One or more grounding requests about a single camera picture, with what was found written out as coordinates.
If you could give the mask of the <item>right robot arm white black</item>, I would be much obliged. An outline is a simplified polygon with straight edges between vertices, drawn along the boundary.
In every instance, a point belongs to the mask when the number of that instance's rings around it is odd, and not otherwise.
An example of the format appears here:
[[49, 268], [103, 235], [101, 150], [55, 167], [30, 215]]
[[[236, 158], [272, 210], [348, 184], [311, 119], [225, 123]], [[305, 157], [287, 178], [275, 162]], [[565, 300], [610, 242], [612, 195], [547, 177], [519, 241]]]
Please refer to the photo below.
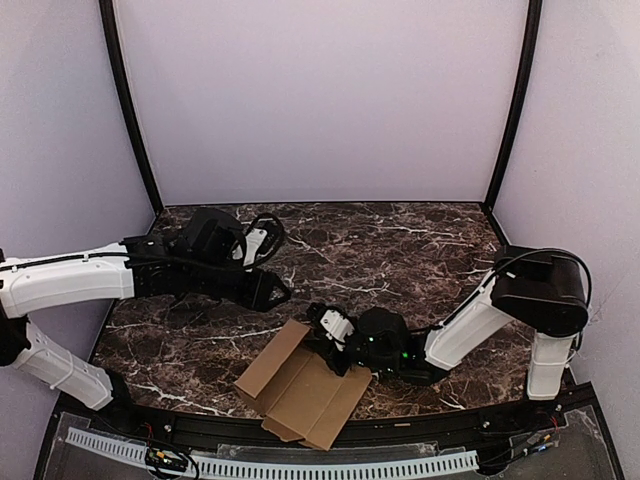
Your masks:
[[323, 303], [306, 312], [305, 344], [344, 376], [366, 367], [412, 385], [430, 386], [512, 322], [534, 329], [525, 394], [551, 401], [589, 321], [592, 276], [577, 255], [556, 248], [507, 245], [472, 293], [434, 326], [411, 329], [402, 315], [373, 307], [358, 317]]

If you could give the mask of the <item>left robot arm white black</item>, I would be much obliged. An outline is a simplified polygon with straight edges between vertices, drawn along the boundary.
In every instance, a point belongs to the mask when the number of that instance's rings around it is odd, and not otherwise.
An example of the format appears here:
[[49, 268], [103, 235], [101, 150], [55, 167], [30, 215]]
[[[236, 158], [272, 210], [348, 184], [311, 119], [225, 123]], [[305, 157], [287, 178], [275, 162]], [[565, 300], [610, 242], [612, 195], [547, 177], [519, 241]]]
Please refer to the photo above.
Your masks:
[[248, 226], [215, 208], [200, 208], [167, 236], [125, 238], [57, 256], [1, 260], [1, 364], [59, 390], [96, 412], [128, 410], [123, 378], [79, 359], [48, 338], [29, 314], [67, 304], [189, 294], [227, 300], [254, 312], [285, 303], [291, 292], [263, 269], [286, 232], [273, 214]]

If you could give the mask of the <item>brown cardboard paper box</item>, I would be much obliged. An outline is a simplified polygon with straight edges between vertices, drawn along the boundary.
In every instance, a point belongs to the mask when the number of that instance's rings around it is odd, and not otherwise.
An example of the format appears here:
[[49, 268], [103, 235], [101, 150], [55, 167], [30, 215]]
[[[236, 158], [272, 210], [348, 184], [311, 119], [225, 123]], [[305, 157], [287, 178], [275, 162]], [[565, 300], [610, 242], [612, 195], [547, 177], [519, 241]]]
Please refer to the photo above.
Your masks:
[[288, 321], [234, 382], [242, 401], [281, 441], [328, 451], [365, 394], [372, 373], [339, 376], [303, 345], [309, 328]]

